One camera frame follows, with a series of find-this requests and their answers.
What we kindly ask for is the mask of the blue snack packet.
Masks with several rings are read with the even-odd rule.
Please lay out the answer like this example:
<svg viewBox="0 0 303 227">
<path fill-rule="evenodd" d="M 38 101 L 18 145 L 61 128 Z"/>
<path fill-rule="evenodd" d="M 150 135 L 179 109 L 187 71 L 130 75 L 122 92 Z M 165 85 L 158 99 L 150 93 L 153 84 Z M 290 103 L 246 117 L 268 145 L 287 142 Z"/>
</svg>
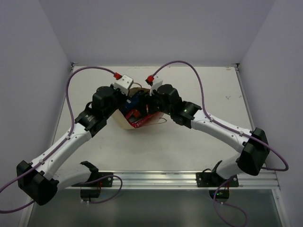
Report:
<svg viewBox="0 0 303 227">
<path fill-rule="evenodd" d="M 144 96 L 144 94 L 145 92 L 143 90 L 139 90 L 133 96 L 129 96 L 126 102 L 119 108 L 119 111 L 122 114 L 126 114 L 133 110 L 138 105 L 140 98 Z"/>
</svg>

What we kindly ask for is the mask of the brown paper bag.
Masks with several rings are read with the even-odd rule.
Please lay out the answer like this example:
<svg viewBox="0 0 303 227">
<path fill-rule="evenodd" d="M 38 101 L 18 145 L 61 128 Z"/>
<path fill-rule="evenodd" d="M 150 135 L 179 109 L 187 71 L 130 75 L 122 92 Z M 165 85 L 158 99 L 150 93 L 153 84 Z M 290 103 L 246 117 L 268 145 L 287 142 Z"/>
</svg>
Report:
<svg viewBox="0 0 303 227">
<path fill-rule="evenodd" d="M 163 113 L 157 112 L 143 116 L 136 109 L 136 106 L 139 103 L 139 96 L 146 92 L 149 93 L 150 90 L 142 87 L 142 85 L 137 82 L 134 82 L 134 84 L 136 86 L 130 89 L 126 102 L 111 116 L 116 124 L 124 130 L 133 130 L 166 123 L 167 119 L 163 117 Z"/>
</svg>

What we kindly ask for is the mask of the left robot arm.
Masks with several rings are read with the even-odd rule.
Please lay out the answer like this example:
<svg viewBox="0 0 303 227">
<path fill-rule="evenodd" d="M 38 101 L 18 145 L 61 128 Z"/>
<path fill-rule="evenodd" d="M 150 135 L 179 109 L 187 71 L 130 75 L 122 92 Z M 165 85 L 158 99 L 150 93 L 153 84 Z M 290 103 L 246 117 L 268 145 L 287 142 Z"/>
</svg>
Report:
<svg viewBox="0 0 303 227">
<path fill-rule="evenodd" d="M 107 119 L 127 100 L 129 89 L 117 85 L 99 87 L 71 128 L 47 151 L 31 162 L 17 165 L 18 186 L 38 205 L 48 203 L 60 189 L 72 185 L 98 187 L 103 179 L 98 168 L 81 162 L 71 173 L 59 174 L 61 165 L 107 124 Z"/>
</svg>

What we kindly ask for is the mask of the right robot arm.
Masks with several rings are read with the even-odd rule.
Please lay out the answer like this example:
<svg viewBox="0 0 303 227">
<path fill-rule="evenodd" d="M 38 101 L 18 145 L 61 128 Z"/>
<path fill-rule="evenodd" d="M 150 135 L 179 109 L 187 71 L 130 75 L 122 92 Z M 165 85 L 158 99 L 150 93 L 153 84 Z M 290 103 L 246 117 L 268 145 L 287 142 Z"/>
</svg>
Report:
<svg viewBox="0 0 303 227">
<path fill-rule="evenodd" d="M 167 114 L 176 124 L 207 133 L 238 152 L 225 161 L 220 160 L 211 172 L 202 173 L 201 178 L 205 184 L 220 186 L 240 173 L 252 176 L 260 173 L 269 154 L 268 141 L 262 129 L 250 131 L 232 124 L 216 124 L 210 115 L 204 113 L 202 107 L 183 101 L 170 84 L 161 85 L 153 94 L 145 94 L 140 99 L 140 104 L 147 114 Z"/>
</svg>

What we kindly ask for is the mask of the magenta large snack packet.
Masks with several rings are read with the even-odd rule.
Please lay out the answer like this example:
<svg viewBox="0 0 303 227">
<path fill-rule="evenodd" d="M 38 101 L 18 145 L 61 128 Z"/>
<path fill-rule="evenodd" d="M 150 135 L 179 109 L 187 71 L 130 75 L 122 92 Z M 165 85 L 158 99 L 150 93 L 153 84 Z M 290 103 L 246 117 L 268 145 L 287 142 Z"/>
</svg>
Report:
<svg viewBox="0 0 303 227">
<path fill-rule="evenodd" d="M 125 115 L 127 122 L 126 129 L 132 130 L 158 124 L 163 115 L 163 113 L 153 113 L 143 116 L 138 110 L 133 109 Z"/>
</svg>

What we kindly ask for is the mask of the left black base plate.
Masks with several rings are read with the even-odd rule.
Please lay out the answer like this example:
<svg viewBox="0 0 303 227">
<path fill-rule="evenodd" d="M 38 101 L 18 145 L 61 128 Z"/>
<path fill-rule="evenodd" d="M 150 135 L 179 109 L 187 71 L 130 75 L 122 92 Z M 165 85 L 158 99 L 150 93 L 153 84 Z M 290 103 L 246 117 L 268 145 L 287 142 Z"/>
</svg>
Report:
<svg viewBox="0 0 303 227">
<path fill-rule="evenodd" d="M 72 185 L 72 187 L 112 187 L 113 177 L 110 177 L 113 175 L 112 172 L 100 172 L 99 169 L 94 166 L 89 161 L 82 161 L 80 163 L 82 166 L 85 166 L 89 171 L 90 175 L 88 180 L 85 181 L 85 183 L 90 182 L 89 184 L 83 184 L 83 183 L 77 183 Z M 92 181 L 95 181 L 99 178 L 103 177 L 103 179 L 99 182 L 91 183 Z"/>
</svg>

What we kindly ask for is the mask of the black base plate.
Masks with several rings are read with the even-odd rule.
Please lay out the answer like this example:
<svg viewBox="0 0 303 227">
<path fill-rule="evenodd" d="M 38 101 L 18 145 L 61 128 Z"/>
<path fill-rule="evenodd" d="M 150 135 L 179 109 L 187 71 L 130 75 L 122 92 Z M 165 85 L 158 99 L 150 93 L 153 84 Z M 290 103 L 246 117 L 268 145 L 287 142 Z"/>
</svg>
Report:
<svg viewBox="0 0 303 227">
<path fill-rule="evenodd" d="M 99 169 L 94 166 L 89 161 L 82 161 L 80 163 L 82 166 L 85 166 L 89 171 L 90 175 L 88 180 L 85 181 L 85 183 L 90 182 L 89 184 L 83 184 L 83 183 L 77 183 L 72 185 L 72 187 L 112 187 L 113 177 L 110 177 L 113 175 L 112 172 L 100 172 Z M 99 182 L 91 183 L 92 181 L 95 181 L 99 178 L 103 177 L 103 179 Z"/>
<path fill-rule="evenodd" d="M 197 187 L 218 187 L 226 181 L 227 179 L 222 178 L 214 170 L 210 170 L 209 168 L 202 172 L 196 172 Z"/>
</svg>

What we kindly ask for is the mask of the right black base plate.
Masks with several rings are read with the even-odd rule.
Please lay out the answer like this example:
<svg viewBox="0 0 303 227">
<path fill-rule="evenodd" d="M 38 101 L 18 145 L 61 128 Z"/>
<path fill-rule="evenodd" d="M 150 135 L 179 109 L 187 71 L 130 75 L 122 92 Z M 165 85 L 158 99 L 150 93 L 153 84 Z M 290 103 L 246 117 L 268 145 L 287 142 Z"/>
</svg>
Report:
<svg viewBox="0 0 303 227">
<path fill-rule="evenodd" d="M 218 187 L 226 181 L 227 179 L 222 178 L 214 170 L 210 170 L 209 168 L 202 172 L 196 172 L 197 187 Z"/>
</svg>

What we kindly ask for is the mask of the aluminium rail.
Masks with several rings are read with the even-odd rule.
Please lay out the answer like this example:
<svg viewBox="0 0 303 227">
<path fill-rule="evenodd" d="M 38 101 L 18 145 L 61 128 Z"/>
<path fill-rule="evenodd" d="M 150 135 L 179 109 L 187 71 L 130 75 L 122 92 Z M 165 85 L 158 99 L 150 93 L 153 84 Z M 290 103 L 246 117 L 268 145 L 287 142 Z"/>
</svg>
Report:
<svg viewBox="0 0 303 227">
<path fill-rule="evenodd" d="M 272 171 L 261 171 L 258 176 L 239 174 L 232 177 L 228 183 L 209 183 L 203 178 L 208 172 L 196 173 L 192 171 L 126 171 L 101 172 L 98 178 L 103 177 L 99 183 L 85 183 L 89 181 L 89 170 L 59 170 L 52 177 L 58 180 L 58 190 L 69 187 L 87 187 L 101 189 L 210 189 L 214 190 L 223 185 L 221 189 L 278 189 L 277 176 Z"/>
</svg>

